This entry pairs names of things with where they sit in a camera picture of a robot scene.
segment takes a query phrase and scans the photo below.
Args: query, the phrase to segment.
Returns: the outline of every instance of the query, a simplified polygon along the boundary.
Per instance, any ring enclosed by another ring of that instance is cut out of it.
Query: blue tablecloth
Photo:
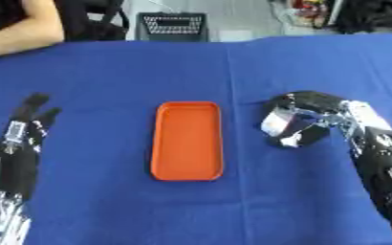
[[[0,58],[0,131],[31,92],[64,110],[26,244],[392,244],[337,133],[298,150],[267,144],[264,102],[303,89],[368,101],[392,124],[392,35],[65,44]],[[221,106],[218,181],[150,176],[156,108],[171,100]]]

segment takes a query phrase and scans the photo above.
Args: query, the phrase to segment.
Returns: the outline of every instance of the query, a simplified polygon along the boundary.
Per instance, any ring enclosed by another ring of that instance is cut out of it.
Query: white floor
[[[136,14],[141,11],[196,11],[208,16],[211,41],[244,41],[276,35],[318,34],[290,24],[285,8],[269,0],[126,0],[131,21],[128,39],[134,39]]]

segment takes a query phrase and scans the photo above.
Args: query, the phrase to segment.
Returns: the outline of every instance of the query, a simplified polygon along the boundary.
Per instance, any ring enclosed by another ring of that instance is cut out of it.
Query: plastic tray
[[[164,181],[210,181],[223,174],[220,108],[167,102],[158,109],[151,172]]]

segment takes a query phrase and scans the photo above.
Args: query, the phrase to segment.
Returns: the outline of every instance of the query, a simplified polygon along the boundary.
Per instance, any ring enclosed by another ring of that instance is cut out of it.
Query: robotic hand
[[[26,202],[32,197],[43,140],[60,109],[35,116],[49,100],[33,94],[11,116],[0,137],[0,245],[21,245],[31,226]]]
[[[392,127],[366,102],[317,92],[295,92],[269,102],[262,130],[274,145],[301,147],[337,127],[351,148],[359,177],[392,227]]]

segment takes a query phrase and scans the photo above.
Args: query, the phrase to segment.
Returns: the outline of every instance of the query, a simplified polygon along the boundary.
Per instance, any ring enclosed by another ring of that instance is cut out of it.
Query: human arm
[[[62,42],[64,31],[54,0],[21,0],[27,15],[0,31],[0,56]]]

